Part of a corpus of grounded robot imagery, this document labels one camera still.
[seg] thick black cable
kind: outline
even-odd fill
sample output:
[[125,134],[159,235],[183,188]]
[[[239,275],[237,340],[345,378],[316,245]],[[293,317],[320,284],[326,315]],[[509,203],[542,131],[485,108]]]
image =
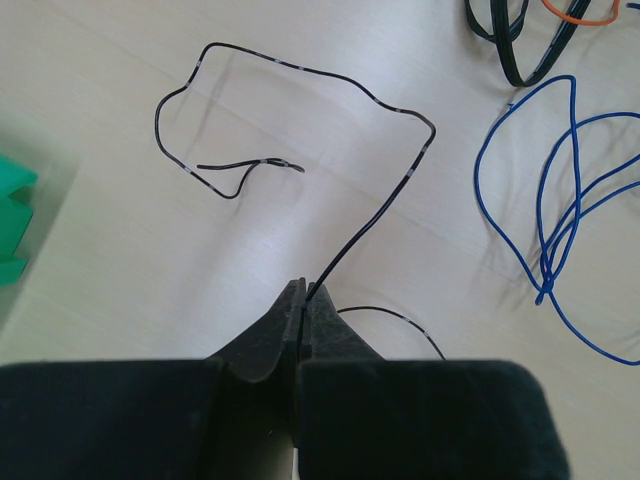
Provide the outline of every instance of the thick black cable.
[[362,306],[359,306],[359,307],[341,308],[340,310],[338,310],[338,313],[355,312],[355,311],[358,311],[358,310],[375,310],[376,312],[388,313],[389,315],[393,315],[394,317],[397,317],[400,320],[404,320],[409,325],[411,325],[414,328],[418,329],[427,338],[427,340],[429,341],[431,346],[435,349],[435,351],[438,352],[438,355],[440,356],[440,358],[442,360],[446,360],[444,354],[442,353],[440,348],[438,348],[438,345],[433,340],[433,338],[431,338],[431,336],[427,333],[427,331],[424,328],[422,328],[420,325],[415,323],[413,320],[405,317],[404,315],[402,315],[402,314],[400,314],[398,312],[394,312],[393,310],[389,310],[388,308],[383,308],[383,307],[372,307],[370,305],[362,305]]
[[[574,18],[582,18],[589,7],[591,0],[573,0],[571,5],[567,9],[567,15]],[[507,0],[491,0],[491,23],[493,25],[493,35],[498,55],[500,57],[500,64],[504,71],[505,77],[511,85],[514,87],[530,87],[542,80],[549,70],[556,63],[565,47],[573,37],[578,25],[562,21],[558,30],[556,31],[549,47],[542,56],[542,59],[538,63],[538,66],[534,69],[533,73],[525,80],[520,75],[518,65],[513,52],[513,25],[509,25],[509,5]],[[523,9],[521,10],[518,18],[522,17],[522,23],[524,23],[524,17],[526,14],[528,2],[523,2]],[[465,13],[467,16],[467,23],[469,27],[482,38],[486,38],[485,35],[478,33],[477,24],[478,21],[475,18],[473,9],[470,5],[470,0],[465,0]]]
[[[269,161],[269,160],[271,160],[271,161],[281,162],[281,164],[276,164],[276,166],[289,167],[289,168],[296,169],[297,171],[304,171],[304,170],[302,169],[302,167],[287,163],[282,159],[266,159],[264,161],[262,161],[262,160],[251,160],[249,162],[240,162],[243,165],[251,164],[251,166],[249,167],[249,170],[247,170],[247,172],[245,172],[245,175],[242,178],[242,181],[241,181],[240,186],[238,188],[238,191],[236,191],[236,193],[234,195],[225,195],[224,193],[222,193],[218,189],[216,189],[213,185],[211,185],[209,182],[204,180],[200,175],[198,175],[197,173],[193,172],[183,162],[181,162],[179,159],[177,159],[175,156],[173,156],[171,153],[169,153],[167,151],[167,149],[163,146],[162,141],[160,139],[160,128],[159,128],[160,112],[162,110],[162,107],[164,106],[165,103],[167,103],[168,100],[170,100],[171,98],[175,97],[176,95],[181,94],[187,88],[189,88],[189,85],[191,85],[191,83],[193,82],[193,79],[195,78],[196,74],[198,73],[198,70],[200,69],[200,65],[202,65],[202,61],[204,60],[205,56],[207,55],[207,52],[210,49],[214,48],[214,47],[229,48],[231,50],[237,50],[237,51],[240,51],[240,52],[248,53],[250,55],[254,55],[256,57],[260,57],[260,58],[265,59],[265,60],[269,60],[271,62],[277,63],[279,65],[282,65],[282,66],[285,66],[285,67],[288,67],[288,68],[291,68],[291,69],[294,69],[294,70],[313,73],[315,75],[320,75],[322,77],[331,77],[331,78],[336,78],[338,80],[345,81],[345,82],[350,83],[351,85],[354,85],[355,87],[357,87],[361,92],[363,92],[365,95],[367,95],[371,100],[373,100],[375,103],[380,105],[382,108],[384,108],[386,110],[389,110],[391,112],[396,112],[396,113],[400,113],[400,114],[403,114],[403,115],[409,115],[409,116],[415,117],[418,120],[420,120],[422,123],[427,125],[427,127],[429,128],[429,136],[427,137],[427,140],[425,141],[424,145],[422,146],[422,148],[418,152],[415,160],[413,161],[413,163],[409,167],[409,170],[407,170],[407,172],[405,173],[404,177],[402,177],[402,179],[400,180],[400,182],[398,183],[396,188],[394,188],[393,191],[391,192],[391,195],[389,195],[389,197],[385,200],[385,202],[378,209],[378,211],[373,215],[373,217],[371,217],[371,219],[362,228],[360,228],[355,233],[355,235],[353,235],[353,237],[351,237],[351,239],[346,243],[346,245],[344,247],[342,247],[342,249],[334,257],[334,259],[331,260],[331,262],[329,263],[327,268],[325,268],[325,270],[320,274],[320,277],[318,278],[318,280],[309,289],[309,291],[307,293],[307,296],[305,298],[305,307],[306,307],[306,305],[314,297],[314,295],[317,293],[317,291],[320,288],[320,286],[324,283],[324,281],[327,279],[327,277],[333,271],[333,269],[336,267],[336,265],[340,262],[340,260],[342,260],[342,258],[347,254],[347,252],[349,250],[351,250],[351,248],[358,242],[358,240],[360,240],[364,236],[364,234],[367,233],[367,231],[369,231],[371,229],[371,227],[373,227],[378,222],[378,220],[380,220],[382,215],[384,215],[384,213],[389,209],[389,207],[391,206],[393,201],[396,199],[396,197],[400,194],[400,192],[402,191],[404,186],[407,184],[407,182],[409,181],[409,179],[411,178],[413,173],[416,171],[416,169],[420,165],[420,162],[422,161],[422,158],[424,157],[425,152],[427,151],[429,146],[433,143],[433,140],[435,139],[435,136],[436,136],[436,127],[429,119],[427,119],[421,113],[418,113],[418,112],[416,112],[414,110],[407,110],[407,109],[404,109],[404,108],[397,108],[397,107],[394,107],[394,106],[389,105],[387,103],[384,103],[383,101],[379,100],[373,93],[371,93],[366,87],[364,87],[361,83],[359,83],[356,80],[353,80],[353,79],[351,79],[351,78],[349,78],[347,76],[339,75],[337,73],[325,72],[323,70],[316,70],[314,68],[307,68],[307,67],[303,67],[303,66],[300,66],[300,65],[295,65],[293,63],[285,62],[285,61],[282,61],[282,60],[280,60],[278,58],[270,57],[270,56],[265,55],[263,53],[255,52],[253,50],[249,50],[248,48],[239,47],[237,45],[233,45],[233,44],[230,44],[230,43],[220,43],[220,42],[210,43],[209,45],[204,47],[204,50],[202,50],[202,53],[200,54],[200,58],[198,59],[198,62],[196,63],[196,67],[194,68],[193,72],[191,73],[191,76],[189,77],[189,79],[187,80],[185,85],[183,85],[179,89],[171,92],[170,94],[168,94],[166,97],[164,97],[160,101],[160,104],[158,105],[158,108],[156,109],[155,134],[156,134],[156,142],[158,143],[158,147],[160,148],[160,150],[167,157],[169,157],[171,160],[173,160],[175,163],[177,163],[184,171],[186,171],[191,176],[193,176],[196,179],[198,179],[200,182],[205,184],[207,187],[209,187],[211,190],[213,190],[214,192],[216,192],[218,195],[220,195],[223,198],[231,199],[231,198],[237,197],[238,194],[240,193],[240,189],[242,188],[242,185],[243,185],[244,181],[246,180],[248,174],[250,173],[250,170],[254,169],[260,163],[266,163],[266,164],[269,164],[269,165],[274,165],[274,163]],[[226,165],[226,166],[218,166],[218,167],[209,166],[207,168],[213,169],[213,170],[215,170],[215,169],[221,170],[221,169],[235,168],[235,167]]]

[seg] blue wire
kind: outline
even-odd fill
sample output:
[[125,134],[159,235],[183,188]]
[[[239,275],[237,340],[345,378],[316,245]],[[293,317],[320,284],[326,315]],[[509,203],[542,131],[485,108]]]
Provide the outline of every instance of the blue wire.
[[[540,272],[542,275],[542,282],[539,283],[535,275],[531,271],[531,268],[529,268],[529,265],[527,264],[527,261],[525,260],[524,256],[522,255],[520,250],[518,250],[518,247],[516,247],[515,243],[511,240],[511,238],[509,238],[509,236],[500,227],[500,225],[498,225],[498,223],[493,219],[493,217],[487,210],[487,207],[484,203],[484,199],[482,198],[482,193],[480,191],[480,165],[482,163],[482,160],[484,159],[484,155],[487,151],[487,148],[489,147],[489,144],[491,143],[491,140],[493,139],[494,135],[496,134],[500,126],[511,115],[513,115],[520,107],[522,107],[531,98],[533,98],[536,94],[538,94],[538,92],[540,92],[541,90],[543,90],[544,88],[548,87],[553,83],[561,82],[561,81],[568,81],[571,86],[571,91],[569,95],[569,120],[570,120],[571,127],[560,137],[560,139],[555,143],[555,145],[551,149],[551,153],[547,157],[542,167],[540,183],[538,184],[538,192],[536,196],[536,224],[537,224],[538,240],[540,242]],[[482,215],[486,218],[486,220],[494,228],[494,230],[502,237],[502,239],[506,242],[509,248],[511,248],[516,258],[522,265],[522,268],[524,269],[527,277],[529,278],[529,281],[534,286],[534,288],[538,291],[538,296],[536,297],[536,305],[540,305],[544,301],[545,296],[549,296],[549,298],[551,299],[551,303],[553,304],[554,308],[556,309],[556,312],[562,319],[563,323],[567,326],[569,330],[571,330],[571,332],[574,335],[576,335],[580,340],[582,340],[587,346],[589,346],[596,352],[600,353],[601,355],[604,355],[605,357],[610,358],[611,360],[615,360],[616,362],[620,362],[624,365],[636,366],[636,365],[640,365],[640,360],[627,360],[625,358],[618,357],[617,355],[614,355],[608,352],[607,350],[604,350],[603,348],[599,347],[598,345],[593,343],[591,340],[589,340],[587,337],[585,337],[567,318],[567,316],[565,315],[564,311],[560,307],[560,304],[558,303],[558,300],[553,292],[554,283],[558,278],[558,276],[560,275],[560,272],[562,272],[562,269],[565,267],[566,262],[569,258],[571,247],[573,246],[573,242],[575,240],[576,234],[578,233],[578,226],[580,225],[580,220],[586,217],[589,213],[593,212],[596,208],[600,207],[604,203],[611,200],[612,198],[617,197],[618,195],[624,192],[627,192],[633,188],[640,186],[640,181],[630,183],[628,185],[625,185],[624,187],[618,188],[612,193],[609,193],[604,198],[601,198],[600,200],[595,202],[589,208],[585,210],[582,209],[582,202],[584,200],[584,197],[589,192],[591,192],[591,190],[593,190],[598,184],[600,184],[604,180],[607,180],[613,175],[616,175],[622,172],[623,170],[629,168],[630,166],[634,165],[638,160],[640,160],[640,154],[631,158],[630,160],[623,163],[622,165],[601,175],[600,177],[595,179],[593,182],[591,182],[589,186],[587,186],[584,190],[582,190],[582,178],[581,178],[582,176],[580,173],[580,145],[578,140],[578,129],[590,123],[596,122],[598,120],[603,120],[605,118],[627,117],[627,118],[635,118],[640,120],[640,114],[635,112],[605,113],[602,115],[596,115],[594,117],[588,118],[578,123],[576,122],[576,94],[577,94],[576,78],[573,75],[560,75],[558,77],[551,78],[545,81],[544,83],[542,83],[541,85],[537,86],[527,95],[525,95],[525,97],[522,100],[520,100],[518,103],[509,105],[509,110],[502,117],[500,117],[498,121],[489,130],[489,133],[487,134],[487,138],[485,139],[484,144],[482,145],[482,148],[478,152],[478,156],[476,158],[476,163],[473,171],[473,183],[474,183],[474,189],[476,194],[476,200],[478,202],[478,207],[480,208]],[[544,188],[545,188],[547,177],[549,175],[549,171],[551,169],[553,161],[555,160],[556,155],[560,150],[560,147],[564,144],[565,140],[569,138],[569,136],[571,137],[571,143],[573,147],[572,163],[573,163],[573,174],[574,174],[576,196],[573,203],[571,203],[571,205],[569,205],[569,207],[564,212],[564,214],[561,215],[560,220],[558,221],[557,225],[553,229],[553,232],[551,233],[551,235],[549,235],[549,237],[545,239],[544,224],[542,220],[542,197],[544,196]],[[554,265],[556,264],[555,262],[556,255],[558,254],[560,244],[564,239],[564,237],[567,235],[569,235],[569,238],[567,239],[564,249],[561,250],[562,253],[560,254],[560,260],[557,262],[557,266],[554,268]]]

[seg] cable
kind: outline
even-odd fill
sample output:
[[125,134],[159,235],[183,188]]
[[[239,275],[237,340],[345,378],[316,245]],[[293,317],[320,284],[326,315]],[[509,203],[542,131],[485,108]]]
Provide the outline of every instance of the cable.
[[586,27],[604,27],[605,25],[610,25],[616,21],[616,19],[618,18],[618,12],[620,10],[620,0],[613,0],[613,5],[611,6],[611,16],[606,20],[592,21],[582,20],[581,18],[573,18],[570,15],[565,15],[553,6],[551,0],[542,0],[542,3],[545,7],[547,7],[547,10],[549,10],[556,17],[561,18],[565,22],[573,23],[574,25],[584,25]]
[[200,58],[198,59],[198,62],[196,63],[196,67],[194,68],[193,72],[191,73],[191,76],[189,77],[189,79],[187,80],[187,83],[185,83],[184,86],[182,86],[179,89],[171,92],[170,94],[165,96],[162,100],[160,100],[160,103],[158,104],[158,108],[156,109],[155,133],[156,133],[156,142],[158,143],[158,147],[160,148],[160,150],[167,157],[169,157],[176,164],[178,164],[178,166],[180,166],[185,172],[187,172],[191,176],[193,176],[196,179],[198,179],[201,183],[203,183],[204,185],[209,187],[211,190],[213,190],[214,192],[216,192],[218,195],[220,195],[223,198],[231,199],[231,198],[237,197],[240,194],[240,190],[242,189],[242,185],[244,184],[244,182],[247,179],[248,175],[251,173],[251,171],[256,166],[258,166],[261,163],[266,163],[266,164],[269,164],[269,165],[275,165],[275,166],[279,166],[279,167],[289,167],[289,168],[293,168],[294,170],[299,171],[299,172],[304,172],[304,169],[302,167],[298,166],[298,165],[294,165],[294,164],[288,163],[288,162],[286,162],[286,161],[284,161],[282,159],[279,159],[279,158],[270,158],[270,159],[265,159],[265,160],[249,160],[249,161],[245,161],[245,162],[229,164],[229,165],[221,165],[221,166],[198,165],[198,168],[203,168],[203,169],[208,169],[208,170],[225,170],[225,169],[237,168],[237,167],[241,167],[241,166],[250,165],[249,169],[245,172],[244,176],[242,177],[242,180],[240,182],[240,186],[238,187],[238,190],[235,192],[235,194],[233,194],[233,195],[225,195],[224,193],[222,193],[218,189],[216,189],[213,185],[211,185],[206,180],[204,180],[200,175],[198,175],[197,173],[191,171],[191,169],[189,167],[187,167],[182,161],[178,160],[171,153],[169,153],[167,151],[167,149],[164,147],[164,145],[162,144],[162,141],[160,139],[160,127],[159,127],[160,112],[162,110],[162,107],[165,105],[165,103],[167,103],[168,100],[170,100],[171,98],[175,97],[176,95],[181,94],[182,92],[187,90],[187,88],[189,88],[189,85],[191,85],[191,83],[193,82],[193,79],[195,78],[196,74],[198,73],[198,70],[200,69],[200,65],[202,65],[202,61],[204,60],[205,56],[207,55],[207,52],[210,49],[214,48],[214,47],[222,47],[222,48],[229,48],[229,49],[232,49],[232,50],[237,50],[237,51],[240,51],[240,52],[248,53],[250,55],[254,55],[256,57],[260,57],[260,58],[262,58],[264,60],[269,60],[271,62],[277,63],[279,65],[282,65],[284,67],[288,67],[288,68],[291,68],[291,69],[294,69],[294,70],[299,70],[299,71],[307,72],[307,73],[313,73],[315,75],[320,75],[320,76],[323,76],[323,77],[331,77],[331,78],[336,78],[338,80],[345,81],[345,82],[350,83],[351,85],[354,85],[355,87],[357,87],[361,92],[363,92],[365,95],[367,95],[371,100],[373,100],[375,103],[380,105],[382,108],[384,108],[386,110],[389,110],[391,112],[396,112],[396,113],[400,113],[402,115],[409,115],[411,117],[415,117],[418,120],[420,120],[422,123],[424,123],[429,128],[429,132],[430,133],[429,133],[429,136],[427,137],[426,142],[424,143],[424,145],[422,146],[422,148],[418,152],[418,155],[416,156],[415,160],[413,161],[413,163],[409,167],[409,170],[407,170],[407,173],[405,173],[404,177],[402,177],[402,179],[400,180],[400,182],[398,183],[396,188],[394,188],[393,191],[391,192],[391,195],[389,195],[389,197],[385,200],[385,202],[378,209],[378,211],[373,215],[373,217],[371,217],[371,219],[362,228],[360,228],[360,230],[358,230],[353,237],[351,237],[351,239],[346,243],[346,245],[344,247],[342,247],[342,249],[334,257],[334,259],[329,263],[327,268],[325,268],[325,270],[322,272],[322,274],[320,274],[320,277],[318,278],[318,280],[309,289],[309,292],[307,293],[307,296],[306,296],[306,299],[305,299],[305,307],[306,307],[309,304],[309,301],[311,301],[313,296],[316,294],[316,292],[318,291],[320,286],[324,283],[324,281],[327,279],[329,274],[333,271],[333,269],[340,262],[340,260],[342,260],[342,258],[347,254],[347,252],[351,249],[351,247],[353,247],[358,242],[358,240],[360,240],[364,236],[364,234],[367,233],[367,231],[369,231],[371,229],[371,227],[373,227],[378,222],[378,220],[380,220],[380,217],[382,217],[382,215],[384,215],[384,213],[389,209],[389,207],[391,206],[393,201],[396,199],[398,194],[402,191],[404,186],[407,184],[407,182],[409,181],[409,179],[411,178],[413,173],[416,171],[416,169],[420,165],[420,162],[422,161],[422,157],[424,157],[424,154],[427,151],[427,149],[429,148],[429,146],[433,143],[433,140],[435,139],[435,136],[436,136],[436,127],[424,115],[422,115],[422,114],[420,114],[420,113],[418,113],[418,112],[416,112],[414,110],[407,110],[407,109],[404,109],[404,108],[397,108],[397,107],[393,107],[393,106],[391,106],[391,105],[389,105],[387,103],[384,103],[383,101],[379,100],[375,95],[373,95],[373,93],[371,93],[361,83],[359,83],[359,82],[357,82],[357,81],[355,81],[355,80],[353,80],[353,79],[351,79],[349,77],[346,77],[344,75],[339,75],[337,73],[331,73],[331,72],[325,72],[323,70],[316,70],[316,69],[308,68],[308,67],[302,67],[300,65],[295,65],[293,63],[285,62],[285,61],[277,59],[275,57],[270,57],[268,55],[264,55],[263,53],[259,53],[259,52],[255,52],[253,50],[249,50],[248,48],[239,47],[237,45],[232,45],[230,43],[219,43],[219,42],[210,43],[209,45],[204,47],[204,50],[200,54]]
[[409,325],[412,325],[413,327],[417,328],[420,332],[422,332],[422,334],[427,338],[427,340],[429,340],[429,343],[431,344],[431,346],[433,346],[435,351],[438,352],[438,355],[440,356],[440,358],[442,360],[446,360],[442,351],[438,348],[438,345],[433,340],[433,338],[431,338],[431,336],[427,333],[427,331],[424,328],[422,328],[420,325],[415,323],[413,320],[405,317],[404,315],[399,314],[398,312],[394,312],[393,310],[389,310],[387,308],[382,308],[382,307],[371,307],[369,305],[362,305],[360,307],[341,308],[340,310],[338,310],[338,313],[340,314],[340,313],[346,313],[346,312],[355,312],[357,310],[375,310],[376,312],[388,313],[389,315],[393,315],[394,317],[397,317],[400,320],[404,320]]
[[[538,241],[540,242],[540,273],[542,275],[542,282],[538,282],[536,280],[535,275],[531,271],[531,268],[527,265],[527,262],[524,258],[524,255],[518,250],[515,243],[509,238],[509,236],[505,233],[505,231],[498,225],[498,223],[493,219],[487,207],[484,203],[484,199],[482,197],[481,189],[480,189],[480,166],[484,155],[493,139],[494,135],[500,128],[500,126],[511,116],[513,115],[522,105],[527,103],[531,98],[533,98],[536,94],[538,94],[541,90],[548,87],[551,84],[561,81],[568,81],[571,86],[570,96],[569,96],[569,118],[571,127],[567,130],[560,139],[553,146],[549,157],[546,159],[543,167],[542,174],[540,178],[540,183],[538,185],[538,191],[536,196],[536,223],[537,223],[537,233],[538,233]],[[476,200],[478,202],[478,207],[484,218],[489,222],[491,227],[502,237],[505,243],[509,246],[509,248],[513,251],[516,258],[522,265],[529,281],[534,286],[534,288],[538,291],[538,296],[536,297],[536,305],[540,305],[545,296],[548,296],[551,299],[551,303],[553,304],[556,312],[562,319],[563,323],[569,328],[569,330],[576,335],[580,340],[582,340],[587,346],[595,350],[596,352],[604,355],[611,360],[615,360],[616,362],[625,364],[625,365],[640,365],[640,360],[627,360],[625,358],[614,355],[607,350],[599,347],[591,340],[589,340],[585,335],[583,335],[569,320],[564,311],[562,310],[558,299],[556,298],[553,287],[554,282],[557,280],[558,276],[562,272],[562,269],[565,267],[566,262],[569,258],[569,252],[571,251],[571,247],[573,246],[573,242],[576,238],[576,234],[578,232],[578,226],[580,225],[580,220],[587,216],[589,213],[594,211],[596,208],[600,207],[604,203],[609,200],[617,197],[618,195],[629,191],[633,188],[640,186],[640,181],[632,182],[624,187],[618,188],[612,193],[606,195],[605,197],[599,199],[594,202],[589,208],[583,210],[583,201],[585,196],[591,192],[597,185],[599,185],[604,180],[611,178],[612,176],[626,170],[630,166],[634,165],[638,160],[640,160],[640,154],[634,156],[627,162],[622,165],[610,170],[609,172],[601,175],[596,180],[591,182],[584,190],[582,189],[582,178],[580,173],[580,144],[578,139],[578,129],[588,125],[590,123],[603,120],[606,118],[616,118],[616,117],[627,117],[634,118],[640,120],[640,114],[636,112],[613,112],[613,113],[605,113],[602,115],[596,115],[594,117],[588,118],[587,120],[583,120],[581,122],[576,121],[576,95],[577,95],[577,82],[574,76],[572,75],[561,75],[558,77],[551,78],[546,82],[542,83],[540,86],[533,89],[531,92],[527,93],[522,100],[520,100],[515,105],[511,106],[509,110],[498,119],[498,121],[491,127],[487,137],[480,149],[478,156],[476,158],[474,173],[473,173],[473,183],[475,189]],[[564,214],[560,217],[560,220],[556,224],[553,229],[551,235],[548,237],[545,236],[544,225],[543,225],[543,215],[542,215],[542,198],[544,196],[544,188],[546,185],[547,177],[549,174],[549,170],[553,164],[553,161],[556,158],[558,150],[564,144],[564,141],[571,137],[572,149],[573,149],[573,173],[574,173],[574,183],[575,183],[575,200],[573,203],[567,208]],[[564,237],[569,235],[569,238],[565,244],[564,249],[560,249],[561,242]]]
[[[573,0],[571,5],[567,9],[567,15],[573,18],[582,18],[585,14],[587,8],[591,0]],[[502,65],[502,70],[505,74],[505,77],[509,81],[511,85],[514,87],[530,87],[535,85],[540,80],[542,80],[551,67],[556,63],[565,47],[573,37],[573,34],[576,31],[577,25],[571,24],[569,22],[563,21],[556,34],[553,36],[547,51],[542,56],[542,59],[538,63],[538,66],[535,68],[533,73],[525,80],[521,77],[520,72],[518,70],[518,65],[515,59],[515,54],[513,52],[513,40],[514,37],[514,25],[518,22],[514,22],[514,25],[509,25],[509,5],[507,0],[491,0],[491,23],[493,25],[493,35],[496,48],[498,50],[498,56],[500,57],[500,64]],[[526,14],[528,2],[523,2],[522,10],[518,18],[522,17],[521,22],[524,23],[524,17]],[[478,21],[475,18],[473,13],[473,9],[471,8],[470,0],[465,0],[465,14],[467,17],[467,23],[471,30],[474,31],[477,35],[482,38],[485,38],[489,41],[485,35],[478,33]]]

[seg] green object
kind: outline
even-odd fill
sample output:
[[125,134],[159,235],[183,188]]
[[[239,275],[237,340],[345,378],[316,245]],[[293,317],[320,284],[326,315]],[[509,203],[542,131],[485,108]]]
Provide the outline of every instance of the green object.
[[33,212],[30,207],[12,198],[22,187],[36,183],[38,175],[0,155],[0,286],[13,283],[24,270],[27,261],[13,254],[24,235]]

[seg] table surface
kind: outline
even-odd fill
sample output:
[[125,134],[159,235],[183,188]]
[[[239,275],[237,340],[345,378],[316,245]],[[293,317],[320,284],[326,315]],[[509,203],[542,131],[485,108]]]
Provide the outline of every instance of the table surface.
[[[531,3],[516,44],[523,71],[558,23]],[[594,1],[589,15],[606,15],[609,3]],[[167,105],[167,146],[191,166],[277,156],[306,173],[258,168],[233,201],[186,175],[156,146],[154,110],[205,44],[232,42],[351,76],[438,126],[405,191],[328,279],[336,305],[399,310],[450,358],[526,366],[546,390],[575,478],[637,478],[640,371],[589,350],[548,300],[536,307],[536,292],[478,212],[476,154],[523,92],[507,84],[495,48],[469,32],[462,2],[1,4],[0,149],[40,174],[20,250],[31,262],[0,293],[1,362],[206,356],[266,311],[289,279],[317,277],[404,175],[427,135],[422,124],[343,82],[223,50]],[[474,5],[487,24],[486,4]],[[578,29],[552,74],[578,78],[579,118],[640,110],[638,45],[634,10],[610,27]],[[568,126],[567,99],[566,85],[542,95],[486,161],[489,208],[532,263],[537,180]],[[585,178],[637,154],[639,132],[629,120],[586,127]],[[549,219],[571,199],[569,150],[561,155]],[[239,175],[205,176],[229,191]],[[583,223],[556,285],[570,318],[628,358],[640,358],[637,200],[620,197]],[[345,319],[387,358],[435,358],[392,317]]]

